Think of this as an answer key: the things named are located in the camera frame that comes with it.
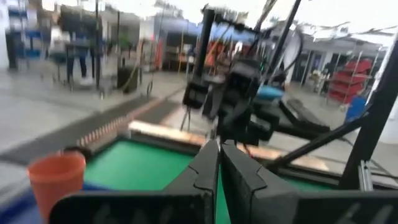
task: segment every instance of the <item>green mat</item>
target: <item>green mat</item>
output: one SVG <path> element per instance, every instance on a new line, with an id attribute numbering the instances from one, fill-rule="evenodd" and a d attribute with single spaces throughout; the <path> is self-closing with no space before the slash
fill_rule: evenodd
<path id="1" fill-rule="evenodd" d="M 186 168 L 192 158 L 147 144 L 119 141 L 87 165 L 85 180 L 118 190 L 161 190 Z M 300 190 L 327 189 L 297 180 L 285 180 Z M 216 211 L 217 223 L 229 223 L 220 175 Z"/>

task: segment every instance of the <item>metal frame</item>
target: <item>metal frame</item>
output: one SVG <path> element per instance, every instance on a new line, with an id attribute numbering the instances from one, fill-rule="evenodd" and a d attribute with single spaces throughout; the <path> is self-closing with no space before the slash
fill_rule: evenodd
<path id="1" fill-rule="evenodd" d="M 296 0 L 295 4 L 287 19 L 286 25 L 282 32 L 282 36 L 278 42 L 275 53 L 272 57 L 270 66 L 272 67 L 278 61 L 282 52 L 282 47 L 285 38 L 291 26 L 295 13 L 300 5 L 301 0 Z M 203 65 L 206 57 L 206 50 L 208 40 L 210 38 L 210 30 L 215 18 L 215 12 L 211 9 L 205 9 L 203 12 L 203 30 L 200 37 L 200 51 L 198 53 L 198 60 L 195 64 L 194 74 L 198 77 L 201 76 Z M 387 63 L 386 69 L 383 73 L 382 80 L 379 84 L 377 91 L 374 93 L 373 100 L 368 104 L 368 109 L 361 117 L 346 123 L 339 128 L 323 134 L 320 137 L 312 140 L 308 144 L 288 153 L 287 155 L 276 159 L 275 161 L 265 164 L 268 169 L 274 172 L 279 172 L 290 166 L 290 163 L 295 159 L 302 157 L 325 144 L 343 137 L 355 129 L 361 128 L 358 137 L 353 146 L 353 150 L 349 156 L 345 170 L 341 178 L 338 178 L 338 186 L 340 189 L 359 189 L 359 174 L 358 167 L 361 161 L 369 161 L 376 144 L 380 138 L 384 125 L 388 119 L 389 113 L 395 103 L 398 95 L 398 88 L 396 88 L 396 80 L 398 79 L 398 45 L 394 44 L 391 51 L 390 60 Z M 319 171 L 313 172 L 309 175 L 310 178 L 316 179 L 316 182 L 324 182 L 322 175 Z"/>

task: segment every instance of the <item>person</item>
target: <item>person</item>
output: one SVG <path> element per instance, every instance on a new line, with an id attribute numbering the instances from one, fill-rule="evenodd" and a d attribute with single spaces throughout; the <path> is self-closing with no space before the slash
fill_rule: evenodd
<path id="1" fill-rule="evenodd" d="M 49 47 L 49 57 L 55 61 L 55 63 L 66 63 L 67 64 L 67 75 L 73 76 L 73 64 L 75 63 L 75 56 L 69 56 L 67 58 L 65 44 L 69 43 L 73 38 L 71 32 L 64 32 L 62 30 L 61 17 L 57 18 L 56 25 L 51 29 L 51 41 Z M 94 78 L 87 76 L 86 66 L 86 54 L 79 56 L 79 63 L 81 69 L 81 85 L 93 84 Z"/>

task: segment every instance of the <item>orange cup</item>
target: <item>orange cup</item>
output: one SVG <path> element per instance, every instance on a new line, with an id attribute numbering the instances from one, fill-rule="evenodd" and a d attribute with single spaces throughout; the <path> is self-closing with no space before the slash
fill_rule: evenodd
<path id="1" fill-rule="evenodd" d="M 46 223 L 58 200 L 81 190 L 85 167 L 85 158 L 78 152 L 53 154 L 29 165 L 30 185 Z"/>

